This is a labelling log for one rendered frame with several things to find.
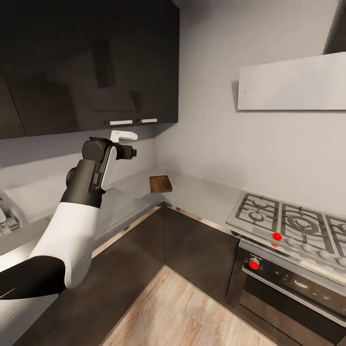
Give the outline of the cutting board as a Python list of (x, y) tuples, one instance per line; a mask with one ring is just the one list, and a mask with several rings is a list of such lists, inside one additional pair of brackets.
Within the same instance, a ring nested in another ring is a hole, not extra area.
[(170, 179), (167, 175), (151, 176), (149, 178), (149, 181), (151, 192), (167, 191), (173, 189)]

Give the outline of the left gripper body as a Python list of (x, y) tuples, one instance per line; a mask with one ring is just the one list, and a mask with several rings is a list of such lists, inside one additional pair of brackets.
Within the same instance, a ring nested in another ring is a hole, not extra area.
[(132, 151), (133, 151), (132, 146), (121, 145), (121, 144), (117, 144), (117, 143), (113, 143), (113, 144), (115, 144), (119, 149), (119, 156), (117, 157), (116, 160), (119, 160), (119, 159), (131, 160), (133, 158), (132, 157)]

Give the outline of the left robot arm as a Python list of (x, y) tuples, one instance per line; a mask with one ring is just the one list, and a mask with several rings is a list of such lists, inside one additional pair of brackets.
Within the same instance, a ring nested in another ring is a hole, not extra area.
[(121, 145), (133, 132), (112, 131), (111, 140), (90, 137), (44, 235), (27, 260), (0, 272), (0, 346), (13, 346), (66, 289), (86, 276), (93, 253), (102, 202), (116, 160), (131, 160), (137, 150)]

